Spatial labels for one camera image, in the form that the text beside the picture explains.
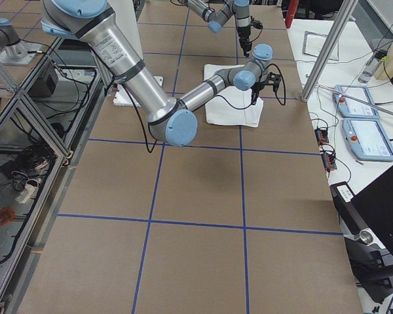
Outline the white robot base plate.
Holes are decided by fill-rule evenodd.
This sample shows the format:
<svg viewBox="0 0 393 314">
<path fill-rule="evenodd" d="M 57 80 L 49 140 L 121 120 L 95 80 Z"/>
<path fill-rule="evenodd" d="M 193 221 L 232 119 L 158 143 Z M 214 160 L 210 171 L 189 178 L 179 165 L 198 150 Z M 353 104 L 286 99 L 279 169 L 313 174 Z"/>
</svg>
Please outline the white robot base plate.
<svg viewBox="0 0 393 314">
<path fill-rule="evenodd" d="M 137 107 L 141 107 L 140 103 L 120 85 L 117 85 L 117 91 L 113 99 L 114 106 L 118 107 L 132 107 L 134 102 Z"/>
</svg>

